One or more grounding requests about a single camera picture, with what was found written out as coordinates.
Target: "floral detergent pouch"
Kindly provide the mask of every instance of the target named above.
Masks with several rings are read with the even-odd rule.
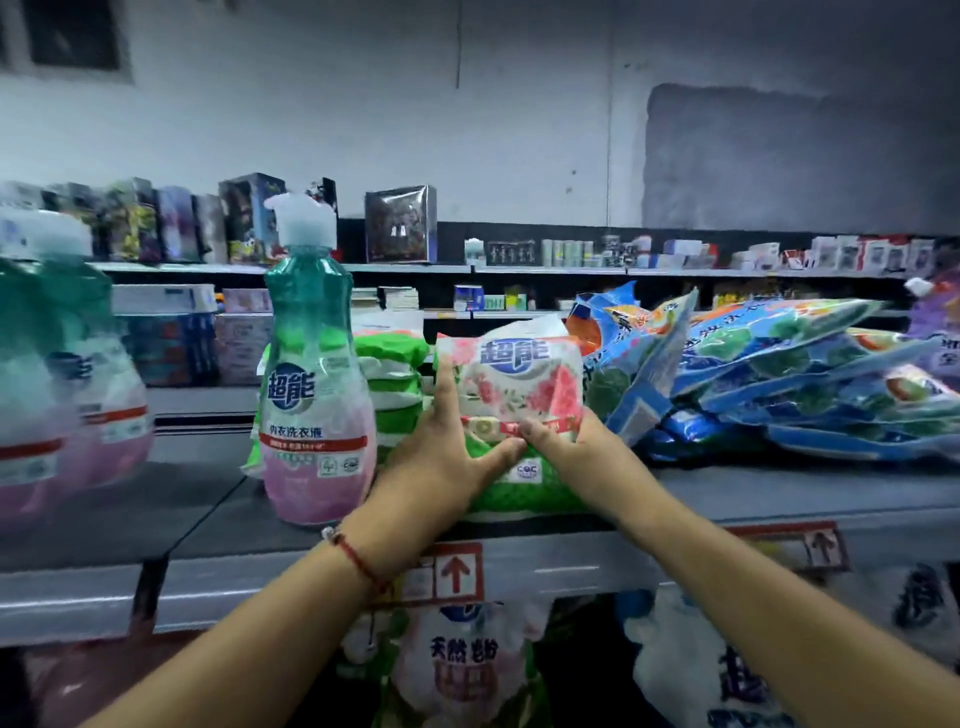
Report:
[[[699,314],[672,395],[695,392],[760,354],[796,349],[842,331],[881,306],[862,299],[747,301]]]
[[[583,410],[583,361],[572,337],[437,339],[453,365],[467,451],[480,457],[538,420],[574,439]],[[583,510],[557,472],[532,448],[473,502],[472,512],[532,515]]]
[[[640,330],[638,338],[630,343],[635,349],[645,349],[646,352],[633,382],[604,423],[631,448],[673,408],[670,389],[684,353],[684,342],[698,296],[694,288],[685,296],[658,306]],[[645,345],[643,339],[650,341],[650,344]],[[614,345],[614,355],[619,346],[622,346],[622,342]],[[588,405],[596,400],[603,403],[602,397],[599,397],[601,393],[602,388],[593,397],[588,396]]]
[[[846,460],[916,460],[943,456],[960,461],[960,417],[831,428],[771,425],[767,437],[782,448]]]
[[[905,364],[853,379],[809,384],[724,413],[743,425],[854,425],[960,417],[960,394]]]
[[[917,361],[934,349],[935,342],[893,331],[848,328],[806,346],[760,353],[740,362],[708,384],[697,401],[707,412],[725,414],[781,392]]]

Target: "pink floral packaging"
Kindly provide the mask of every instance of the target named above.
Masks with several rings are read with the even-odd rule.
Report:
[[[573,439],[583,412],[583,359],[576,339],[440,336],[437,356],[453,364],[467,449],[478,457],[518,433],[521,420]],[[583,508],[535,450],[491,486],[474,511],[531,515]]]

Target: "blue logo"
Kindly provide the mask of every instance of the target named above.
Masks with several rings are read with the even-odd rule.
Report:
[[[76,383],[88,381],[93,374],[93,362],[89,356],[70,352],[48,354],[47,368],[54,376]]]
[[[294,409],[302,401],[313,400],[316,375],[308,374],[296,364],[282,362],[276,365],[267,380],[267,399],[278,409]]]
[[[545,341],[538,339],[492,339],[480,351],[480,363],[490,364],[505,375],[523,374],[536,359],[549,356]]]

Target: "window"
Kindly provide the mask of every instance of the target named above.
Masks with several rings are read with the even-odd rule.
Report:
[[[23,18],[36,65],[120,70],[110,0],[23,0]]]

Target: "red string bracelet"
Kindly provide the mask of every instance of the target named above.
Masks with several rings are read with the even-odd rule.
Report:
[[[383,594],[390,588],[390,583],[383,581],[373,573],[373,570],[367,566],[367,562],[360,557],[360,554],[353,549],[353,546],[347,543],[347,538],[340,532],[340,526],[328,526],[321,531],[321,536],[323,536],[325,541],[330,542],[334,546],[338,546],[347,555],[347,558],[353,562],[357,570],[370,579],[378,592]]]

